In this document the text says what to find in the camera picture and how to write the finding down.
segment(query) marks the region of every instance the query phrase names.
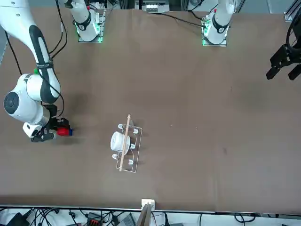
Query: red object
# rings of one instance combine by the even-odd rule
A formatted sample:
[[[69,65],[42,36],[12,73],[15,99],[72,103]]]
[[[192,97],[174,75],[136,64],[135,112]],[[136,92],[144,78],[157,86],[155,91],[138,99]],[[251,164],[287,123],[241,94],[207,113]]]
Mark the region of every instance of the red object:
[[[57,135],[60,135],[60,136],[69,136],[69,129],[67,129],[67,128],[58,128],[56,133],[57,133]]]

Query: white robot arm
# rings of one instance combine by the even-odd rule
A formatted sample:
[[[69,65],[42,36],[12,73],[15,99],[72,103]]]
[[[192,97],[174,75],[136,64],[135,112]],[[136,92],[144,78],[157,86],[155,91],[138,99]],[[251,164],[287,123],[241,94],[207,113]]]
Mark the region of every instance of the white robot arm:
[[[54,103],[60,96],[60,83],[55,75],[44,36],[32,18],[27,0],[2,0],[0,25],[28,46],[40,73],[21,75],[15,88],[4,99],[5,111],[15,119],[25,122],[23,130],[33,138],[51,119],[51,112],[41,101]]]
[[[216,12],[209,15],[210,25],[204,36],[214,45],[221,44],[229,28],[230,19],[235,11],[233,0],[219,0]]]
[[[84,0],[64,0],[64,3],[65,7],[71,11],[82,40],[92,41],[100,34],[99,29],[95,26],[97,23],[96,12],[92,9],[88,10]]]

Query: wire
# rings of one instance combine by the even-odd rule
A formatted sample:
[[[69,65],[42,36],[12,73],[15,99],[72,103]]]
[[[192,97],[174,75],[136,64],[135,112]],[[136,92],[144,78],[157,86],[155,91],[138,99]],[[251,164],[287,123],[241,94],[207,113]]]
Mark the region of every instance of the wire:
[[[80,209],[80,212],[82,213],[82,215],[85,216],[85,218],[88,218],[88,214],[87,213],[84,213],[81,209]]]
[[[53,118],[59,118],[62,114],[63,114],[63,112],[64,112],[64,110],[65,110],[65,101],[64,101],[64,98],[63,98],[63,96],[62,96],[62,94],[59,92],[59,91],[57,91],[42,75],[41,75],[41,73],[40,73],[40,71],[38,70],[38,72],[39,72],[39,75],[40,75],[40,77],[47,83],[47,85],[50,87],[50,88],[52,88],[55,92],[57,92],[57,94],[59,95],[59,97],[62,99],[62,102],[63,102],[63,108],[62,108],[62,111],[59,113],[59,115],[56,115],[56,116],[53,116]]]
[[[218,4],[216,4],[216,6],[214,6],[211,10],[210,10],[210,12],[212,12],[212,10],[214,10],[215,9],[215,7],[217,7],[218,6]]]
[[[110,211],[110,212],[108,212],[108,213],[104,213],[104,214],[102,214],[100,217],[101,217],[101,220],[103,220],[103,223],[108,223],[109,222],[109,219],[110,219],[110,214],[112,214],[113,215],[113,212],[115,212],[115,211]],[[109,215],[109,218],[108,218],[108,220],[107,221],[104,221],[104,218],[106,217],[106,216],[108,216]]]
[[[164,215],[165,215],[165,226],[170,226],[169,222],[168,222],[168,217],[167,217],[167,214],[164,212]]]
[[[297,39],[295,39],[295,41],[293,41],[292,46],[295,44],[296,41],[297,41]]]
[[[60,10],[58,0],[55,0],[55,3],[56,3],[57,12],[58,12],[58,14],[60,16],[60,19],[61,19],[61,23],[63,24],[63,28],[64,28],[65,36],[66,36],[66,41],[65,41],[64,45],[56,53],[54,53],[54,55],[52,56],[52,59],[55,58],[55,56],[63,50],[63,48],[67,45],[67,41],[68,41],[68,35],[67,35],[65,24],[64,24],[63,19],[62,19],[61,10]]]
[[[153,217],[153,219],[154,219],[155,225],[157,226],[157,222],[156,222],[155,215],[154,215],[154,213],[153,213],[153,212],[152,212],[151,214],[152,214],[152,217]]]
[[[200,5],[202,5],[202,3],[204,2],[205,0],[201,0],[191,11],[195,10],[196,7],[199,7]]]
[[[125,213],[125,211],[122,211],[120,214],[116,215],[116,217],[119,217],[123,213]]]
[[[195,23],[193,23],[193,22],[189,22],[189,21],[187,21],[187,20],[183,20],[183,19],[177,18],[177,17],[172,16],[172,15],[162,14],[162,13],[154,13],[154,14],[157,14],[157,15],[163,15],[163,16],[168,16],[168,17],[171,17],[171,18],[173,18],[173,19],[180,20],[180,21],[183,21],[183,22],[185,22],[185,23],[188,23],[188,24],[190,24],[190,25],[194,25],[194,26],[206,28],[206,26],[204,26],[204,25],[201,25],[201,24],[195,24]]]
[[[192,10],[188,10],[188,12],[192,13],[196,19],[202,20],[202,18],[198,17]]]
[[[39,212],[42,214],[42,217],[40,219],[40,223],[41,225],[43,225],[43,221],[46,220],[46,223],[48,226],[51,226],[51,223],[47,220],[47,215],[53,211],[53,208],[50,209],[50,210],[39,210]]]
[[[16,64],[17,64],[17,66],[18,66],[18,69],[19,69],[20,75],[22,75],[22,72],[21,72],[21,68],[20,68],[20,65],[19,65],[18,59],[17,59],[17,57],[16,57],[16,54],[15,54],[15,52],[14,52],[14,49],[13,49],[13,47],[11,46],[11,43],[10,43],[10,41],[9,41],[9,38],[8,38],[8,33],[7,33],[6,31],[4,31],[4,32],[5,32],[6,39],[8,40],[9,47],[10,47],[11,51],[13,52],[13,55],[14,55],[14,58],[15,58]]]
[[[242,220],[238,220],[238,219],[237,219],[237,215],[239,215],[239,216],[241,217]],[[251,219],[251,220],[245,220],[244,217],[243,217],[240,213],[238,213],[238,214],[235,213],[234,218],[235,218],[235,220],[236,220],[237,222],[242,223],[242,224],[244,224],[244,226],[245,226],[246,223],[253,222],[253,221],[255,220],[256,216],[253,216],[253,219]]]
[[[198,223],[198,226],[201,226],[202,215],[203,215],[203,214],[200,214],[200,215],[199,215],[199,223]]]
[[[58,47],[58,45],[61,43],[62,39],[63,39],[63,24],[62,24],[62,22],[61,22],[61,38],[60,38],[60,40],[58,41],[57,45],[54,47],[54,49],[53,49],[52,51],[49,52],[50,54],[53,53],[53,52],[56,50],[56,48]]]
[[[92,4],[89,4],[89,6],[92,6],[94,9],[98,9],[98,8],[96,8],[94,5],[92,5]]]
[[[295,17],[293,18],[293,20],[292,20],[292,22],[291,22],[291,24],[290,24],[290,26],[289,26],[289,28],[288,28],[288,30],[287,30],[287,33],[286,33],[286,39],[285,39],[286,46],[287,46],[288,49],[289,49],[290,51],[292,51],[293,53],[300,53],[300,52],[301,52],[301,48],[294,48],[294,47],[292,47],[291,44],[290,44],[290,36],[291,36],[291,34],[292,34],[291,31],[292,31],[293,25],[295,24],[295,21],[296,21],[297,19],[299,19],[299,16],[300,16],[300,10],[301,10],[301,8],[298,9],[298,11],[297,11]]]
[[[69,215],[72,218],[73,222],[75,223],[75,225],[77,225],[76,221],[75,221],[75,213],[71,212],[71,210],[69,210]]]

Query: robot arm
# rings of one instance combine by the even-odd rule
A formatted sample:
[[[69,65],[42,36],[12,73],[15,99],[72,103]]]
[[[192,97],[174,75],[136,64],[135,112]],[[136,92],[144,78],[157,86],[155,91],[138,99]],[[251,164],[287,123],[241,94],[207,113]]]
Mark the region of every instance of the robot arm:
[[[209,15],[210,25],[204,36],[214,44],[221,44],[226,38],[229,22],[235,11],[233,0],[219,0],[216,12]]]
[[[79,36],[84,41],[92,41],[100,30],[97,29],[99,14],[94,10],[88,10],[84,0],[64,0],[65,7],[70,9],[74,18]]]
[[[52,62],[41,30],[36,26],[27,0],[4,0],[0,3],[0,25],[5,31],[23,42],[31,51],[39,67],[40,75],[31,75],[26,90],[32,100],[54,103],[61,92],[60,83],[52,68]]]
[[[33,53],[40,74],[23,74],[15,88],[4,99],[5,111],[25,122],[23,130],[33,138],[39,131],[53,124],[53,114],[42,102],[54,103],[61,92],[51,57],[41,30],[36,26],[27,0],[2,0],[0,25],[9,34],[23,42]]]
[[[266,73],[267,79],[273,79],[285,66],[297,64],[288,74],[290,80],[294,80],[301,74],[301,8],[295,14],[286,33],[285,44],[271,57],[271,68]],[[294,33],[296,44],[290,44],[290,36]]]

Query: clear acrylic stand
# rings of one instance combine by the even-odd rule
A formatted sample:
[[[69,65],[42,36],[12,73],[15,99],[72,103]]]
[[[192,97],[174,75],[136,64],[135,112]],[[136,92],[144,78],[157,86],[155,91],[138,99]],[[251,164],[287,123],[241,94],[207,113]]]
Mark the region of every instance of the clear acrylic stand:
[[[123,125],[123,124],[118,125],[118,128],[121,130],[122,134],[125,134],[126,127],[127,125]],[[133,124],[133,121],[130,120],[127,135],[130,137],[131,145],[129,151],[124,156],[123,166],[121,170],[131,172],[131,173],[136,173],[137,166],[138,166],[141,137],[142,137],[142,128],[135,126]],[[117,155],[118,156],[117,156],[116,169],[119,170],[121,153],[118,153]]]

